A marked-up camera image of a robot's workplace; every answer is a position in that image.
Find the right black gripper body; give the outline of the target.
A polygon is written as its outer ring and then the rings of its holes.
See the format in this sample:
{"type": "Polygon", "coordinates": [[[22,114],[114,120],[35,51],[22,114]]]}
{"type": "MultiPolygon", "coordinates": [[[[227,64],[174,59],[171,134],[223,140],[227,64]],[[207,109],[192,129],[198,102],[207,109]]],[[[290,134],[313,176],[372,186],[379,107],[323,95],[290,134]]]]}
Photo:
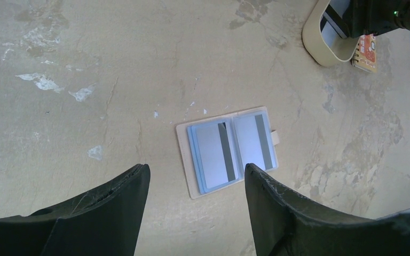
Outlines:
{"type": "Polygon", "coordinates": [[[402,3],[397,0],[350,0],[343,14],[346,37],[378,36],[398,29],[394,19],[402,3]]]}

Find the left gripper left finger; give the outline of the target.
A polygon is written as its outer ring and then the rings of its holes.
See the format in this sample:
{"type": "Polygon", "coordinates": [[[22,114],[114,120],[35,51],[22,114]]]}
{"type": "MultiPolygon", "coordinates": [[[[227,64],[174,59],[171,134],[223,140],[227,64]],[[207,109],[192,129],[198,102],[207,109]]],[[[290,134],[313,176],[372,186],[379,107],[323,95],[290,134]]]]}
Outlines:
{"type": "Polygon", "coordinates": [[[137,164],[61,203],[0,218],[0,255],[133,255],[150,178],[137,164]]]}

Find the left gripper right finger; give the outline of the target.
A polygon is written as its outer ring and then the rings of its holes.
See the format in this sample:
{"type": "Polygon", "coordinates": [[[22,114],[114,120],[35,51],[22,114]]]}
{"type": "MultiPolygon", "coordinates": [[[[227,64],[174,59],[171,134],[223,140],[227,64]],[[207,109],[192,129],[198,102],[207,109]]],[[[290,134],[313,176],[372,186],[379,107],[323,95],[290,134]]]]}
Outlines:
{"type": "Polygon", "coordinates": [[[319,204],[255,164],[245,192],[258,255],[410,255],[410,211],[367,219],[319,204]]]}

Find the credit card with black stripe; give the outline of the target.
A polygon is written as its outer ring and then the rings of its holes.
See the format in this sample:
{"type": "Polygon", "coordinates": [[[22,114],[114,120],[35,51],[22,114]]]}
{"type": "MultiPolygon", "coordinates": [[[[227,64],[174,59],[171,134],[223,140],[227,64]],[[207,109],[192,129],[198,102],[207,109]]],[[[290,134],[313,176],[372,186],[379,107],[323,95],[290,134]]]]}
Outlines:
{"type": "Polygon", "coordinates": [[[240,115],[233,121],[242,167],[253,163],[264,171],[276,169],[278,161],[267,112],[240,115]]]}

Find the beige card holder wallet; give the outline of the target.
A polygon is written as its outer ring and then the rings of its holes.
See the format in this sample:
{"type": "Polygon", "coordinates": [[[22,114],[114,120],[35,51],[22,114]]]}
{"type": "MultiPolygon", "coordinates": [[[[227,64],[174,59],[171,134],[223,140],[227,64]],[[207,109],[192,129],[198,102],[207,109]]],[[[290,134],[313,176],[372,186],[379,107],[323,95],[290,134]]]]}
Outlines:
{"type": "Polygon", "coordinates": [[[279,166],[279,135],[265,106],[181,123],[176,133],[191,199],[243,181],[246,164],[279,166]]]}

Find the credit card stack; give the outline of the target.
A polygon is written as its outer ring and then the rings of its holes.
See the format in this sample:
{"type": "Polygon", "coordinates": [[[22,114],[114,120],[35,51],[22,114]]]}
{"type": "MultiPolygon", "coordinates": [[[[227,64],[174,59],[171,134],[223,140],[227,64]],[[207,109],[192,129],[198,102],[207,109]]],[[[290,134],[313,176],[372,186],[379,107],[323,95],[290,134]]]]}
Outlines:
{"type": "Polygon", "coordinates": [[[332,0],[326,7],[320,20],[320,31],[327,46],[333,46],[338,39],[348,38],[349,32],[343,21],[343,14],[349,5],[350,1],[332,0]]]}

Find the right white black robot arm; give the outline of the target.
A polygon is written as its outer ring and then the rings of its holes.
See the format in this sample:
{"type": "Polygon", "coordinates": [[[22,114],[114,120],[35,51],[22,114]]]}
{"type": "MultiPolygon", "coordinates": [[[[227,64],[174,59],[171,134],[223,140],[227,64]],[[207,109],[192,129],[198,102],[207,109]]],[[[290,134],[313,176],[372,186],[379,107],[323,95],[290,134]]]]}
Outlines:
{"type": "Polygon", "coordinates": [[[410,31],[410,0],[351,1],[343,14],[349,36],[379,36],[396,29],[410,31]]]}

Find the orange card pack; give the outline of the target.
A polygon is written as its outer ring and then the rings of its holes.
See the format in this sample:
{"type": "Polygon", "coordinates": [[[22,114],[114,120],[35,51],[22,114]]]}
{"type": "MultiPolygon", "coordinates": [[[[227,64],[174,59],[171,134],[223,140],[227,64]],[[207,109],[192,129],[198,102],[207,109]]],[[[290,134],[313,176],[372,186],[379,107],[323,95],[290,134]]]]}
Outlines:
{"type": "Polygon", "coordinates": [[[369,73],[377,72],[376,38],[373,34],[359,37],[351,64],[369,73]]]}

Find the beige oval tray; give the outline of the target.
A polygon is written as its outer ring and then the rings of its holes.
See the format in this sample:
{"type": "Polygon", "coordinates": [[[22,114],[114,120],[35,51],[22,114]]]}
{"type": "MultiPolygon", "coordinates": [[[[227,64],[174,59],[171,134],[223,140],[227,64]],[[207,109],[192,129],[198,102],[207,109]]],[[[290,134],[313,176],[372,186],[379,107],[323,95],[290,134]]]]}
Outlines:
{"type": "Polygon", "coordinates": [[[305,49],[314,60],[324,66],[331,67],[352,59],[358,44],[357,38],[341,37],[341,30],[326,9],[331,7],[340,18],[348,8],[349,1],[317,1],[306,20],[302,30],[305,49]]]}

